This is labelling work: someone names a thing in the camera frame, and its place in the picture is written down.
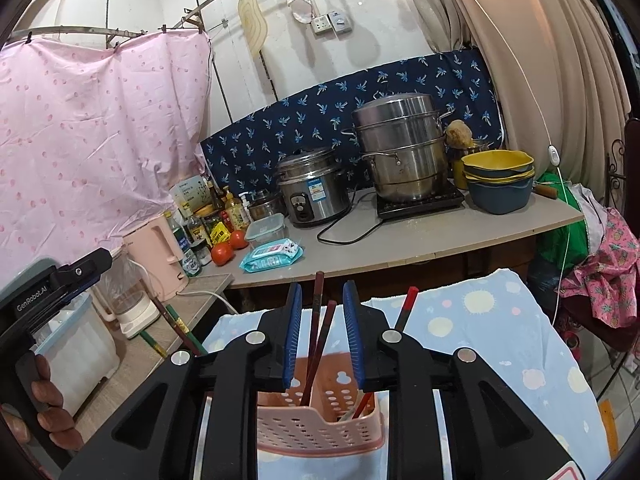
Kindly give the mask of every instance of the pink clothing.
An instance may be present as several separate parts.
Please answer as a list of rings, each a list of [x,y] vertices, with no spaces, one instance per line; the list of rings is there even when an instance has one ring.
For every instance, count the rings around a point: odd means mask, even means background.
[[[636,279],[640,246],[625,219],[607,210],[607,226],[598,251],[562,280],[560,296],[588,296],[593,317],[612,328],[636,322]]]
[[[148,34],[113,50],[34,38],[0,52],[0,287],[43,256],[120,245],[193,176],[209,38]]]

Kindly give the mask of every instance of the polka dot fabric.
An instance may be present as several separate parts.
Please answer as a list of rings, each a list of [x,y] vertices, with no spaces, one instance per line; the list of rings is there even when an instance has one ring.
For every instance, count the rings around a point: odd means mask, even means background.
[[[0,286],[42,256],[113,248],[204,161],[209,45],[197,31],[117,50],[35,38],[0,52]]]
[[[393,326],[403,302],[404,296],[398,296],[366,303],[382,310]],[[329,330],[327,353],[349,351],[341,309],[338,306]],[[222,349],[236,335],[255,330],[261,315],[223,316],[205,339],[205,348]],[[299,356],[308,350],[310,317],[310,311],[303,310]],[[497,270],[486,278],[421,292],[404,331],[425,348],[439,352],[451,354],[463,346],[475,349],[567,449],[586,479],[596,479],[609,465],[607,437],[589,385],[514,272]],[[378,402],[388,426],[388,395],[378,394]],[[436,412],[442,445],[448,450],[440,396],[436,396]],[[386,444],[370,453],[322,460],[258,452],[258,476],[261,480],[385,480],[387,453]],[[446,466],[448,451],[443,456]],[[445,478],[451,479],[447,467]]]

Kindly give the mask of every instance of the wall switch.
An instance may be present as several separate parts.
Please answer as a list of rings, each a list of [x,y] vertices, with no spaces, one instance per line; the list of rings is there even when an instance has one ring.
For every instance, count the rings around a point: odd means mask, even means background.
[[[351,32],[353,30],[351,28],[351,22],[343,13],[332,10],[328,16],[336,34],[344,34],[345,32]]]
[[[311,20],[311,28],[313,29],[314,34],[323,34],[328,30],[332,29],[331,22],[329,21],[329,17],[327,15],[318,16]]]

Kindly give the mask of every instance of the light blue blanket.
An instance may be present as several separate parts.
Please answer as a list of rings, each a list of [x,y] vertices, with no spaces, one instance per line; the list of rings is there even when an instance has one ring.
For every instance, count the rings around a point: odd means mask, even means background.
[[[366,302],[382,310],[393,326],[404,296]],[[217,351],[258,327],[261,312],[223,316],[204,341]],[[298,355],[306,356],[310,310],[303,310]],[[565,446],[586,480],[609,464],[607,438],[596,400],[577,363],[552,329],[527,287],[510,270],[418,295],[406,329],[425,348],[452,354],[475,349]],[[348,352],[342,309],[334,317],[325,352]],[[378,394],[388,424],[388,397]],[[444,418],[439,410],[443,450]],[[386,444],[379,450],[341,458],[293,458],[258,452],[260,480],[385,480]],[[445,457],[446,478],[450,468]]]

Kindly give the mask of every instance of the navy blue fabric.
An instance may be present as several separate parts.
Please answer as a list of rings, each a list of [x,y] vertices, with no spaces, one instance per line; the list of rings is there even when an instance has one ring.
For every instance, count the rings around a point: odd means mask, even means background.
[[[202,141],[202,149],[218,184],[235,194],[275,190],[278,161],[322,146],[335,148],[351,189],[370,187],[356,139],[340,130],[353,127],[351,112],[364,103],[404,92],[431,94],[439,110],[454,110],[444,125],[462,119],[475,139],[499,147],[494,88],[480,51],[472,48],[402,59],[313,86],[220,130]]]

